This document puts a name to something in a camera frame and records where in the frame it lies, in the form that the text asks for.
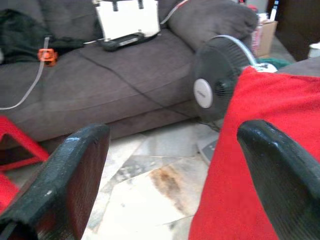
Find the white case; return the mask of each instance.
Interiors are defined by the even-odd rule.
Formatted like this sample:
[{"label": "white case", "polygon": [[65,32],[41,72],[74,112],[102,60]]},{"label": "white case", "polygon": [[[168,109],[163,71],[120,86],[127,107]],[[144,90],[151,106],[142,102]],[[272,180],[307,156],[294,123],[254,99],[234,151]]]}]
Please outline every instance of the white case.
[{"label": "white case", "polygon": [[138,0],[121,0],[117,8],[114,11],[112,1],[100,1],[96,7],[105,42],[139,32],[146,38],[160,32],[158,1],[143,0],[139,9]]}]

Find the orange clip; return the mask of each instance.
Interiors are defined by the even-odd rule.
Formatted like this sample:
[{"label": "orange clip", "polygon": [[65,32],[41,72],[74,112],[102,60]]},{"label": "orange clip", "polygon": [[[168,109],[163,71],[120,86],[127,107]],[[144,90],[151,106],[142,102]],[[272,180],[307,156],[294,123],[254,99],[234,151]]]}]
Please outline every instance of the orange clip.
[{"label": "orange clip", "polygon": [[45,65],[52,67],[56,65],[58,59],[58,53],[52,48],[42,48],[38,51],[38,59],[44,62]]}]

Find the red plastic stool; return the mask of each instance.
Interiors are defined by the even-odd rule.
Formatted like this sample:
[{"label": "red plastic stool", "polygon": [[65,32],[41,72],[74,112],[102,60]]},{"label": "red plastic stool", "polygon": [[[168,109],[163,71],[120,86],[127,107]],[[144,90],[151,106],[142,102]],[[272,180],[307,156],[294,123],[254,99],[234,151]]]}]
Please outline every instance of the red plastic stool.
[{"label": "red plastic stool", "polygon": [[21,146],[27,149],[34,157],[0,165],[0,214],[9,205],[15,197],[19,188],[10,182],[10,180],[2,173],[4,171],[20,168],[26,165],[45,162],[49,154],[30,137],[24,134],[16,125],[14,125],[7,117],[0,115],[0,141],[4,135],[9,135],[15,139]]}]

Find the fan grille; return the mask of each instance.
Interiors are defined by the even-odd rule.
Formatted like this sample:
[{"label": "fan grille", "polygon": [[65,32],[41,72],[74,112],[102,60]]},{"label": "fan grille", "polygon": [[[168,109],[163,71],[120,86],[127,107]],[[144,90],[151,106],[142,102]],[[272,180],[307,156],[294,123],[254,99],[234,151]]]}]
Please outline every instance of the fan grille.
[{"label": "fan grille", "polygon": [[226,37],[215,37],[197,51],[194,79],[205,79],[213,93],[212,105],[209,108],[196,104],[199,115],[205,122],[224,117],[238,77],[250,64],[244,50]]}]

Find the white box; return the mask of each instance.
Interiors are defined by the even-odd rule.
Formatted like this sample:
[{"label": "white box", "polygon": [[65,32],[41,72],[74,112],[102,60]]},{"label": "white box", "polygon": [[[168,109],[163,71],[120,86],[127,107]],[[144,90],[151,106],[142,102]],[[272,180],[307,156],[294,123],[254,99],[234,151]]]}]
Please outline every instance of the white box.
[{"label": "white box", "polygon": [[320,42],[310,45],[309,58],[320,57]]}]

